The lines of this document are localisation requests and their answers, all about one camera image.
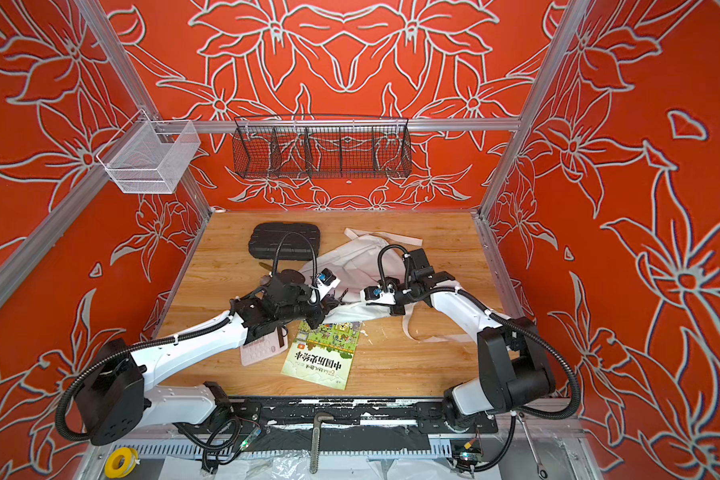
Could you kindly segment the white student backpack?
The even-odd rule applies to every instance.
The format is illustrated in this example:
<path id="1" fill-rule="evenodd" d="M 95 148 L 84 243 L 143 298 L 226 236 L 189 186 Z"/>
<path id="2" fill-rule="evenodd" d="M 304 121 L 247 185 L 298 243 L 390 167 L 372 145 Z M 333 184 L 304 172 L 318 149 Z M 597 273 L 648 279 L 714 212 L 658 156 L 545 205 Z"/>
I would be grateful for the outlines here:
<path id="1" fill-rule="evenodd" d="M 341 305 L 338 313 L 329 313 L 324 323 L 365 322 L 390 316 L 402 316 L 402 330 L 405 336 L 417 343 L 441 343 L 469 341 L 466 334 L 419 337 L 409 332 L 414 306 L 405 306 L 405 314 L 391 314 L 390 307 L 370 306 L 362 297 L 362 291 L 369 286 L 376 286 L 380 280 L 377 267 L 377 255 L 382 248 L 390 244 L 421 247 L 423 240 L 417 237 L 393 234 L 383 231 L 365 231 L 346 228 L 344 235 L 350 240 L 341 246 L 317 257 L 318 273 L 323 269 L 330 270 L 340 281 L 332 293 L 336 299 L 342 297 L 342 304 L 360 302 L 360 306 Z M 402 280 L 404 273 L 403 260 L 399 255 L 386 253 L 382 261 L 387 279 Z"/>

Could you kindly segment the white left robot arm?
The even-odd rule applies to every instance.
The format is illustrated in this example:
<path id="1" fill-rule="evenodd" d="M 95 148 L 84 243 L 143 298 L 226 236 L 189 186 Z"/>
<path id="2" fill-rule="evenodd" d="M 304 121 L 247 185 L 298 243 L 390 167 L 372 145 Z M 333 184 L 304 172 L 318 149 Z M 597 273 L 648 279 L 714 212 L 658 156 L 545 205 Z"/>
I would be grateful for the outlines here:
<path id="1" fill-rule="evenodd" d="M 339 278 L 329 269 L 271 269 L 268 279 L 227 310 L 171 336 L 127 345 L 110 341 L 62 393 L 54 416 L 58 434 L 72 442 L 107 445 L 149 424 L 205 421 L 219 406 L 217 390 L 201 387 L 195 401 L 207 407 L 168 407 L 152 391 L 172 375 L 216 354 L 238 349 L 304 320 L 320 326 L 326 299 Z"/>

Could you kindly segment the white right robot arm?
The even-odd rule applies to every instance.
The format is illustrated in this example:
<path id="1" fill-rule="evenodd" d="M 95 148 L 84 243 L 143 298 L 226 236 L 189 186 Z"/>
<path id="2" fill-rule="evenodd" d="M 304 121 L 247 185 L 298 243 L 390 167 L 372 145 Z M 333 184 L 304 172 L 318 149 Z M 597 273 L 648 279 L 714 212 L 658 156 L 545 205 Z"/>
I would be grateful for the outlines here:
<path id="1" fill-rule="evenodd" d="M 480 301 L 447 272 L 437 272 L 424 250 L 393 244 L 376 258 L 380 275 L 364 295 L 394 313 L 420 302 L 449 317 L 477 347 L 478 376 L 447 389 L 443 413 L 451 427 L 462 428 L 479 414 L 523 413 L 546 420 L 564 420 L 580 408 L 582 393 L 576 373 L 563 355 L 544 340 L 526 317 L 509 317 Z M 530 404 L 552 394 L 555 361 L 569 387 L 568 404 L 540 410 Z"/>

